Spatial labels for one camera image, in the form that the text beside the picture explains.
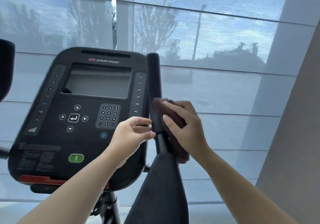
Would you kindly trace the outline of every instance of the air vent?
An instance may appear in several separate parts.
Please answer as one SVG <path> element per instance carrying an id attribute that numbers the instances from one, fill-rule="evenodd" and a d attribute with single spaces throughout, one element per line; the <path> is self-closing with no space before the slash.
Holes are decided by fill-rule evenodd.
<path id="1" fill-rule="evenodd" d="M 81 50 L 81 53 L 91 54 L 91 55 L 99 55 L 99 56 L 108 56 L 108 57 L 118 57 L 118 58 L 130 58 L 131 55 L 123 54 L 123 53 L 106 53 L 99 51 L 91 51 L 91 50 Z"/>

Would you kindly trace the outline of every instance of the hand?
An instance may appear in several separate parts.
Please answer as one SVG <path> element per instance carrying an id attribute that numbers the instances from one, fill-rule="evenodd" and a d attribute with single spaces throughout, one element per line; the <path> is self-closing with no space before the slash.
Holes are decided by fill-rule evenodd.
<path id="1" fill-rule="evenodd" d="M 150 119 L 131 117 L 118 124 L 110 145 L 106 149 L 106 152 L 111 152 L 118 167 L 125 164 L 126 160 L 136 152 L 142 142 L 156 136 L 156 133 L 151 132 L 151 127 L 136 126 L 150 125 L 151 123 Z"/>
<path id="2" fill-rule="evenodd" d="M 181 129 L 167 115 L 163 116 L 164 123 L 177 138 L 179 144 L 183 147 L 183 149 L 185 149 L 197 161 L 197 158 L 202 157 L 204 153 L 210 150 L 210 147 L 208 146 L 205 139 L 201 120 L 198 117 L 191 102 L 175 101 L 175 103 L 178 106 L 166 101 L 163 102 L 166 107 L 176 112 L 186 121 L 186 126 Z"/>

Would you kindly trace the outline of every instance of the forearm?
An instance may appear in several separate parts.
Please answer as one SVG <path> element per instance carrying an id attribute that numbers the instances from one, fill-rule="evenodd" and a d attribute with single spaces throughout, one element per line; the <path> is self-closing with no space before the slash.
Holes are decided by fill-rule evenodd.
<path id="1" fill-rule="evenodd" d="M 238 224 L 296 224 L 274 202 L 210 149 L 196 159 Z"/>
<path id="2" fill-rule="evenodd" d="M 17 224 L 85 223 L 118 164 L 106 150 Z"/>

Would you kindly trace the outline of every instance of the display screen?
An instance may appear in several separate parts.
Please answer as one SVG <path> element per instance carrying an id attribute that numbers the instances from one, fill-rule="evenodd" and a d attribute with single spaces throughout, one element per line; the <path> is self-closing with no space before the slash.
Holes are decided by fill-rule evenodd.
<path id="1" fill-rule="evenodd" d="M 122 98 L 128 97 L 131 68 L 74 65 L 62 93 Z"/>

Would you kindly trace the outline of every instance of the signal bars icon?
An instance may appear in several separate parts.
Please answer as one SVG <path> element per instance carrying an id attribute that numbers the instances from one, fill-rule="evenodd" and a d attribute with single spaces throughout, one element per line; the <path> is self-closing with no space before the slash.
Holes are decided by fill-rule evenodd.
<path id="1" fill-rule="evenodd" d="M 37 127 L 34 127 L 34 128 L 32 128 L 32 129 L 29 129 L 28 132 L 35 132 L 36 129 L 37 129 Z"/>

